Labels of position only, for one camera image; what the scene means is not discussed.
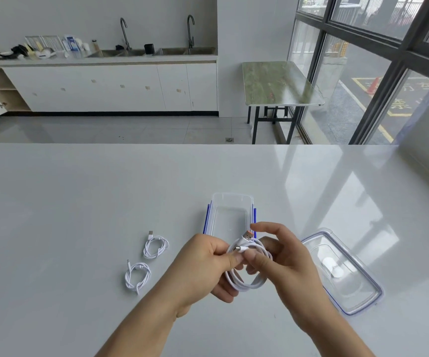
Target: forearm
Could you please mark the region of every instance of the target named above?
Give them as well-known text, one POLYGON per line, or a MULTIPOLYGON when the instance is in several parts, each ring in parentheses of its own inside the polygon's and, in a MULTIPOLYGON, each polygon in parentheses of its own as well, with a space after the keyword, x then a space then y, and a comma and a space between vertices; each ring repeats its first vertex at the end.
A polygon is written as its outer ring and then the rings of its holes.
POLYGON ((334 310, 309 332, 322 357, 375 357, 348 322, 334 310))
POLYGON ((154 288, 124 318, 96 357, 158 357, 175 320, 175 308, 154 288))

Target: right hand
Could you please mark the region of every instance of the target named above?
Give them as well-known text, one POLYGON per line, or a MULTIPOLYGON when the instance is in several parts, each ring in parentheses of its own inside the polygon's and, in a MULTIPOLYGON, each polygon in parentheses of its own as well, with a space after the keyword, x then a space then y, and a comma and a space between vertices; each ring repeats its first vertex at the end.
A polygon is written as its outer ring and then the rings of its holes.
POLYGON ((284 306, 304 332, 310 333, 322 319, 338 315, 325 293, 309 251, 286 226, 259 222, 251 224, 251 229, 274 234, 278 240, 260 239, 271 252, 273 261, 255 249, 244 252, 247 272, 258 271, 274 283, 284 306))

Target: glass window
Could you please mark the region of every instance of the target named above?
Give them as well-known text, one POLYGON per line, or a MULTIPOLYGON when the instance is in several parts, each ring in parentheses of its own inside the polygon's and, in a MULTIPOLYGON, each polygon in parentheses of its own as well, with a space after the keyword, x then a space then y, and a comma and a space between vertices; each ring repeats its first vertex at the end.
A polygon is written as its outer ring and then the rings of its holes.
POLYGON ((299 10, 323 17, 328 0, 301 0, 299 10))
POLYGON ((332 20, 403 39, 424 0, 338 0, 332 20))
POLYGON ((307 77, 309 73, 313 51, 315 50, 318 37, 319 29, 300 21, 295 22, 289 61, 294 61, 295 65, 297 65, 305 77, 307 77))
POLYGON ((307 107, 302 126, 314 144, 348 144, 390 61, 327 36, 315 88, 321 107, 307 107))
POLYGON ((410 119, 411 122, 417 121, 429 104, 428 100, 429 78, 417 72, 410 72, 382 116, 381 123, 368 144, 391 144, 410 119))

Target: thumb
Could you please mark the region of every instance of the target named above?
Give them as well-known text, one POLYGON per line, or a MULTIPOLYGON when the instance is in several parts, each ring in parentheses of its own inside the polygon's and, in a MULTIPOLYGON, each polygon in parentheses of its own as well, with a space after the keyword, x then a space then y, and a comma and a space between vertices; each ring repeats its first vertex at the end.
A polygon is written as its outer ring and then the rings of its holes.
POLYGON ((223 272, 232 270, 234 267, 241 264, 244 260, 242 254, 238 252, 226 253, 222 256, 217 256, 217 258, 221 263, 221 268, 223 269, 223 272))
POLYGON ((282 267, 264 254, 250 248, 244 252, 244 258, 250 265, 268 277, 272 282, 281 279, 282 267))

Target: hand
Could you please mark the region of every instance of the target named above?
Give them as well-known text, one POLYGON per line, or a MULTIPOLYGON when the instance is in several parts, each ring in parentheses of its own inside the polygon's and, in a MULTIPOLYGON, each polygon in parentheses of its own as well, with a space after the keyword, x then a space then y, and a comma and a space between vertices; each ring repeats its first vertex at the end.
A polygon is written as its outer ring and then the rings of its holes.
POLYGON ((242 269, 243 257, 238 252, 225 254, 228 247, 221 239, 196 234, 180 250, 154 287, 175 303, 177 317, 184 316, 193 303, 210 292, 227 303, 238 295, 222 275, 236 267, 242 269))
POLYGON ((275 234, 278 240, 270 237, 260 239, 272 253, 274 261, 254 249, 244 252, 247 272, 254 274, 259 271, 274 283, 284 306, 303 331, 308 333, 322 318, 331 315, 332 311, 336 313, 309 251, 286 226, 259 222, 251 224, 251 229, 275 234))

